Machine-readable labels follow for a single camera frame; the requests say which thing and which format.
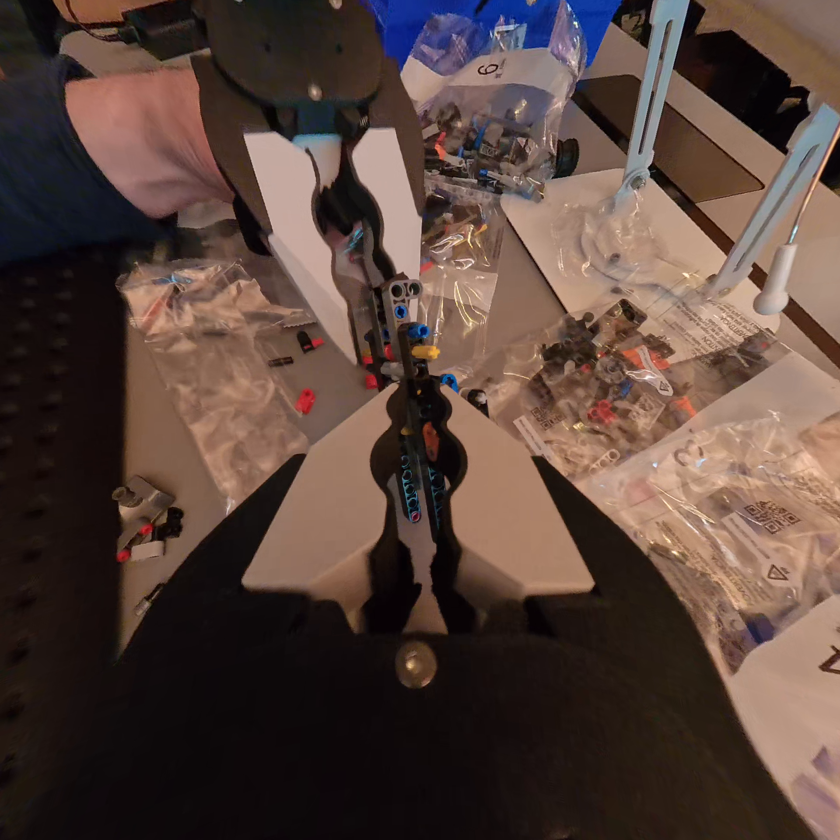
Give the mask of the dark perforated board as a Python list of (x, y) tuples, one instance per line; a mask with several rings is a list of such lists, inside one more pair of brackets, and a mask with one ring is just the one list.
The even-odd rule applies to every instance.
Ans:
[(49, 787), (116, 645), (122, 249), (2, 269), (2, 820)]

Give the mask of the person's left forearm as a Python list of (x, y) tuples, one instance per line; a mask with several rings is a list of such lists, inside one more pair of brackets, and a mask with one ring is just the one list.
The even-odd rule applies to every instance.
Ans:
[(1, 263), (112, 242), (165, 236), (175, 216), (152, 219), (94, 163), (73, 128), (69, 82), (91, 73), (68, 56), (1, 85)]

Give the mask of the empty clear zip bag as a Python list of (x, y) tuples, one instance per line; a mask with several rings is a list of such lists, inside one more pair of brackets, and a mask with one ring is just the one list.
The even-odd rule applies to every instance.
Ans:
[(143, 341), (226, 513), (308, 450), (246, 321), (200, 317), (149, 330)]

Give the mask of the light grey connector red pin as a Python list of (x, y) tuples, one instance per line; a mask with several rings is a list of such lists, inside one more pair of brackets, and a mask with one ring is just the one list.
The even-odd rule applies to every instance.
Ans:
[(147, 518), (136, 518), (123, 527), (117, 540), (116, 561), (157, 559), (165, 554), (165, 539), (161, 528)]

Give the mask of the clear bag black orange parts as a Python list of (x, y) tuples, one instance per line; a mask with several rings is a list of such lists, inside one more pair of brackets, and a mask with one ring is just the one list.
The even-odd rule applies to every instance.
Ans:
[(564, 477), (639, 455), (790, 352), (731, 304), (620, 297), (505, 348), (489, 415)]

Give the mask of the white-banded clear lego bag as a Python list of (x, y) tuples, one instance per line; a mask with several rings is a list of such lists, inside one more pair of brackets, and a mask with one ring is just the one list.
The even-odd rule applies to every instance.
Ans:
[(402, 68), (426, 175), (542, 201), (565, 166), (560, 121), (585, 60), (569, 2), (432, 15)]
[(779, 413), (663, 441), (578, 487), (653, 562), (725, 676), (838, 594), (838, 484)]
[(839, 838), (839, 596), (760, 645), (728, 690), (753, 747), (817, 838)]

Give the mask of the large dark grey lego liftarm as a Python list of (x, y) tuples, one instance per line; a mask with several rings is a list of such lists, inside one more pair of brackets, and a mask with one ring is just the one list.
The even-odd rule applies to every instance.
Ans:
[(124, 522), (137, 518), (154, 521), (175, 504), (173, 495), (140, 476), (132, 476), (116, 487), (112, 492), (112, 500), (117, 503), (119, 515)]

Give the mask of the black power adapter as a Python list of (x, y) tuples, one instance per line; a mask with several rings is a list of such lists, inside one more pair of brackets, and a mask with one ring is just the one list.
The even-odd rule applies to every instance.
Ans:
[(157, 2), (124, 12), (118, 35), (160, 61), (208, 48), (204, 24), (191, 1)]

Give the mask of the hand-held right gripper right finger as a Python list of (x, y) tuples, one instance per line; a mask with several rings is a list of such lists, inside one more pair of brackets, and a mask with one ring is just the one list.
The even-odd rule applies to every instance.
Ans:
[(595, 580), (539, 467), (480, 410), (439, 388), (439, 610), (473, 632), (497, 607), (589, 595)]

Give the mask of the clear bag of mixed parts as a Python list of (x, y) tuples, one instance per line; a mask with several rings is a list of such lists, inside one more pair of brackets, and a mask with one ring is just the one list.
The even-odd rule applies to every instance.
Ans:
[(439, 175), (425, 181), (421, 311), (437, 341), (485, 328), (507, 219), (500, 197)]

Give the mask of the white printed sheet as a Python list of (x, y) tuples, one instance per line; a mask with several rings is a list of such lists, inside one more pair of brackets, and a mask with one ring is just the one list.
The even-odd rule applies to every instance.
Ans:
[[(544, 198), (534, 203), (504, 196), (501, 205), (513, 230), (567, 310), (588, 308), (613, 285), (600, 277), (567, 276), (560, 269), (552, 234), (565, 205), (596, 205), (612, 198), (623, 179), (621, 169), (595, 171), (550, 181)], [(667, 251), (702, 276), (722, 265), (732, 239), (696, 205), (678, 203), (673, 193), (650, 182), (642, 194), (644, 213)]]

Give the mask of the multicoloured lego assembly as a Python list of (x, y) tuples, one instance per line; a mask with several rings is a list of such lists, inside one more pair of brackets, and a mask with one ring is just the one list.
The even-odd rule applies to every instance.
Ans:
[(360, 362), (378, 390), (397, 385), (397, 496), (406, 518), (425, 521), (432, 540), (448, 533), (449, 496), (466, 473), (466, 453), (448, 426), (452, 380), (433, 375), (438, 357), (429, 327), (417, 318), (423, 291), (404, 274), (363, 290), (364, 314), (354, 317)]

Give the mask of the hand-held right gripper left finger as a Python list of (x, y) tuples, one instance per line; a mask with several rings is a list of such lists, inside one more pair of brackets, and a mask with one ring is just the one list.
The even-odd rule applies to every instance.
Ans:
[(338, 603), (357, 632), (389, 630), (401, 563), (396, 499), (401, 465), (389, 385), (314, 444), (300, 463), (242, 585), (257, 593)]

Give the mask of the blue plastic bin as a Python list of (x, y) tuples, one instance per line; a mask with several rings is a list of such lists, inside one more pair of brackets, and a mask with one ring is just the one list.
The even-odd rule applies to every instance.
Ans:
[(560, 2), (372, 1), (385, 53), (403, 66), (418, 39), (442, 50), (455, 39), (456, 55), (470, 60), (485, 50), (494, 27), (525, 25), (524, 48), (550, 44)]

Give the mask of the person's left hand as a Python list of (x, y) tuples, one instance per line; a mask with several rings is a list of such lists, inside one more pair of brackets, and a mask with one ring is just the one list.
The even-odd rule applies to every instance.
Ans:
[(194, 71), (162, 68), (70, 81), (70, 123), (93, 163), (141, 213), (163, 219), (231, 203), (203, 126)]

